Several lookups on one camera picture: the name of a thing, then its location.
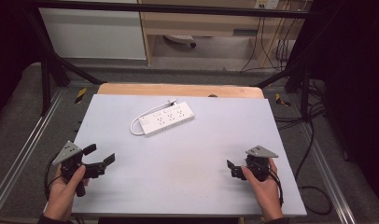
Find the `white power strip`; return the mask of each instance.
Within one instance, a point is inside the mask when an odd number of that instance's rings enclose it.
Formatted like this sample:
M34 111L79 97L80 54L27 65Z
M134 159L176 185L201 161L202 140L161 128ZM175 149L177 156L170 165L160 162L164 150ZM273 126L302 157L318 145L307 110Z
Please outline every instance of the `white power strip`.
M145 136L160 133L195 118L186 102L172 105L139 118Z

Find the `white table surface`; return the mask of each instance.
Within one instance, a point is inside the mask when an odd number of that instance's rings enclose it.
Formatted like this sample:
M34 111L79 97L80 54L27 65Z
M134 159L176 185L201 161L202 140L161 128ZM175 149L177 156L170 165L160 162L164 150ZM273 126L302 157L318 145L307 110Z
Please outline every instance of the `white table surface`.
M252 189L231 177L226 160L246 164L261 145L274 159L284 192L283 213L306 211L269 103L264 99L183 97L195 119L156 135L134 136L134 118L172 96L93 95L77 134L79 147L96 144L85 163L116 161L75 197L73 215L98 217L246 217L261 214ZM134 129L141 131L135 123Z

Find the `power outlet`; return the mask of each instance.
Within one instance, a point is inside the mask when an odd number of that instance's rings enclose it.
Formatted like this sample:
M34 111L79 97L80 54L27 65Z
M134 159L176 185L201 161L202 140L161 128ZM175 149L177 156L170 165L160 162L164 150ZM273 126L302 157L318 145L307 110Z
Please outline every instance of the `power outlet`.
M257 0L254 8L263 9L266 7L267 4L268 4L268 0Z
M195 118L186 102L172 105L139 118L145 136L151 136Z
M266 9L276 9L279 0L268 0L268 3L265 5Z

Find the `human hand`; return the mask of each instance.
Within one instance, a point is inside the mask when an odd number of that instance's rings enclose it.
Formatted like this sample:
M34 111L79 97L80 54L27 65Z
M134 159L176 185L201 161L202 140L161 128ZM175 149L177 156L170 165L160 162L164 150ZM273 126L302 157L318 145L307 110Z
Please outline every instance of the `human hand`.
M70 218L78 183L83 181L85 185L88 184L88 180L82 179L85 175L85 171L85 166L81 165L67 183L67 180L61 176L61 166L58 167L55 178L58 176L61 177L57 178L51 184L48 205L44 217L60 221L67 221Z
M277 174L274 160L269 158L269 164L271 170ZM270 176L268 176L265 181L259 182L253 173L251 173L251 171L245 166L242 166L242 171L256 194L256 199L261 207L265 221L271 221L283 217L276 182Z

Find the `finger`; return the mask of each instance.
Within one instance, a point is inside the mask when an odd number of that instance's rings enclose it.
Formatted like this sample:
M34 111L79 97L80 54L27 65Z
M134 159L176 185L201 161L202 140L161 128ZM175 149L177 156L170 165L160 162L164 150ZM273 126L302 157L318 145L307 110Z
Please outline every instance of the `finger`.
M76 191L76 187L78 183L82 181L82 178L85 175L85 171L86 171L85 166L81 165L73 174L73 177L71 177L70 181L67 184L67 188L72 190L72 192Z
M259 180L253 175L253 173L245 166L242 166L242 172L245 175L251 186L256 187L260 184Z
M269 161L269 165L271 166L271 170L273 170L274 173L277 174L277 167L274 164L274 160L272 158L268 158L268 161Z
M56 170L55 178L62 175L61 168L62 168L62 165L59 163L58 169Z

